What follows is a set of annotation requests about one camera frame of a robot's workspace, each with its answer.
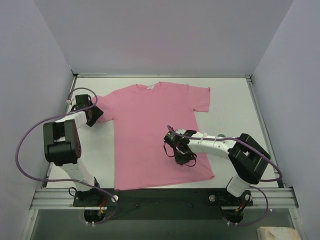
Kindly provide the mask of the pink t-shirt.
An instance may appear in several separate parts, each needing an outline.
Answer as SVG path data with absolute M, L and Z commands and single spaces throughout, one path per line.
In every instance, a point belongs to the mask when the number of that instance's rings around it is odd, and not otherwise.
M 103 111 L 99 122 L 114 123 L 114 187 L 134 190 L 211 180 L 206 154 L 195 166 L 179 165 L 164 149 L 168 127 L 197 131 L 195 112 L 208 112 L 210 89 L 158 82 L 134 84 L 93 98 Z

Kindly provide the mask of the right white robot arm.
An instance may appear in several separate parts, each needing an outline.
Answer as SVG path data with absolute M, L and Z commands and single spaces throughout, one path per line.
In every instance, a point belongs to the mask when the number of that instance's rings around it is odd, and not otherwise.
M 170 128 L 163 140 L 173 149 L 173 157 L 179 165 L 196 162 L 200 153 L 229 160 L 236 175 L 227 184 L 226 191 L 236 198 L 241 197 L 249 186 L 261 181 L 271 160 L 270 155 L 246 133 L 239 137 L 225 137 Z

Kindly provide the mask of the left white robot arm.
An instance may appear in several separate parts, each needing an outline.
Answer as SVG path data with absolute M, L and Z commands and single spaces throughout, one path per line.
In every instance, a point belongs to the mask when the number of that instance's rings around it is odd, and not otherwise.
M 78 129 L 92 127 L 103 115 L 88 94 L 76 95 L 71 107 L 76 113 L 43 125 L 45 159 L 61 168 L 70 179 L 74 179 L 74 197 L 90 205 L 101 203 L 103 194 L 97 179 L 92 176 L 81 160 L 82 146 Z

